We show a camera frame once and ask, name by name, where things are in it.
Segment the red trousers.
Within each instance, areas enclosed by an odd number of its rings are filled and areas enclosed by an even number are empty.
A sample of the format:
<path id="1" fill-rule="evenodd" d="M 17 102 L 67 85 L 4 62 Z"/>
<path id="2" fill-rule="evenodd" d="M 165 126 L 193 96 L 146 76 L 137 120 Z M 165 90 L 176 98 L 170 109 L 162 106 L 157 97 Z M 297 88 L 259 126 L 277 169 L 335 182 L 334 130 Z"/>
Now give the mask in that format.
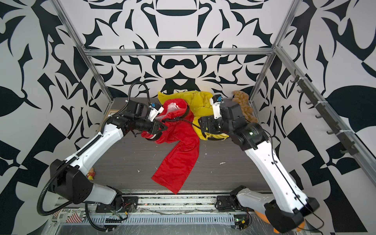
<path id="1" fill-rule="evenodd" d="M 180 107 L 179 110 L 168 110 L 171 103 Z M 159 116 L 174 118 L 184 114 L 187 107 L 183 99 L 167 100 L 163 104 L 164 111 Z M 186 120 L 193 122 L 194 114 L 190 110 Z M 177 194 L 194 168 L 199 156 L 200 139 L 190 123 L 184 121 L 166 122 L 167 130 L 155 141 L 156 144 L 171 144 L 176 142 L 176 146 L 164 158 L 152 180 L 167 188 L 172 193 Z"/>

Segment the black leather belt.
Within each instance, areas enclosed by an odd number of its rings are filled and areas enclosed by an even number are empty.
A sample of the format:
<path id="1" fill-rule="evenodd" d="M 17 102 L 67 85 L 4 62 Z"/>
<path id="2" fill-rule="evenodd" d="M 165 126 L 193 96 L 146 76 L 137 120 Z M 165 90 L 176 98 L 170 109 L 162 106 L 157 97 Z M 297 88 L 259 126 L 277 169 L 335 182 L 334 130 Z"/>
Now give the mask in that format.
<path id="1" fill-rule="evenodd" d="M 178 105 L 176 105 L 175 103 L 171 103 L 168 107 L 168 110 L 171 111 L 173 109 L 179 110 L 180 107 Z M 157 116 L 154 120 L 157 120 L 161 123 L 184 121 L 184 122 L 190 123 L 194 127 L 200 128 L 200 126 L 198 126 L 198 125 L 194 124 L 193 122 L 190 122 L 190 121 L 185 119 L 185 117 L 188 116 L 189 113 L 190 113 L 190 107 L 187 105 L 184 114 L 181 115 L 181 116 L 174 117 L 174 118 L 166 118 L 165 116 Z M 154 135 L 152 135 L 152 137 L 146 138 L 146 139 L 148 141 L 154 142 L 154 141 L 158 140 L 161 137 L 161 135 L 162 135 L 162 133 L 154 134 Z"/>

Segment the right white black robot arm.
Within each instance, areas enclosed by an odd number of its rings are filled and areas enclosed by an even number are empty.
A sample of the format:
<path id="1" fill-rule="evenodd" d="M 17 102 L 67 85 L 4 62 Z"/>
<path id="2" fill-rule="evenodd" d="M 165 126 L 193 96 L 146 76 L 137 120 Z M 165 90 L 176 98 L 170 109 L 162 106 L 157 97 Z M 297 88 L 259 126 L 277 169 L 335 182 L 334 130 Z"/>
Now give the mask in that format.
<path id="1" fill-rule="evenodd" d="M 212 116 L 198 121 L 202 131 L 226 134 L 253 161 L 271 194 L 261 194 L 240 186 L 231 192 L 239 209 L 252 209 L 265 215 L 280 233 L 303 229 L 305 216 L 319 208 L 318 201 L 306 196 L 277 159 L 272 140 L 258 123 L 248 123 L 239 104 L 225 107 L 221 101 L 211 101 Z"/>

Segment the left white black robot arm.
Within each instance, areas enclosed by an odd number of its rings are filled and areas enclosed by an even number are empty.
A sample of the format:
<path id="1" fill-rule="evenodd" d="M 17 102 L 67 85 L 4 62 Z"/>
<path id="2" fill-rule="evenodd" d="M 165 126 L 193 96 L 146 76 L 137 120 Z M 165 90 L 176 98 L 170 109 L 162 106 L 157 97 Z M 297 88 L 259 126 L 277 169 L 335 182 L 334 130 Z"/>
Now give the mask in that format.
<path id="1" fill-rule="evenodd" d="M 86 175 L 104 153 L 127 133 L 138 130 L 156 136 L 165 131 L 167 127 L 155 119 L 163 110 L 162 107 L 151 108 L 146 118 L 125 112 L 109 116 L 102 130 L 80 150 L 64 161 L 56 160 L 51 164 L 47 189 L 70 203 L 96 202 L 118 208 L 121 192 L 110 186 L 94 184 Z"/>

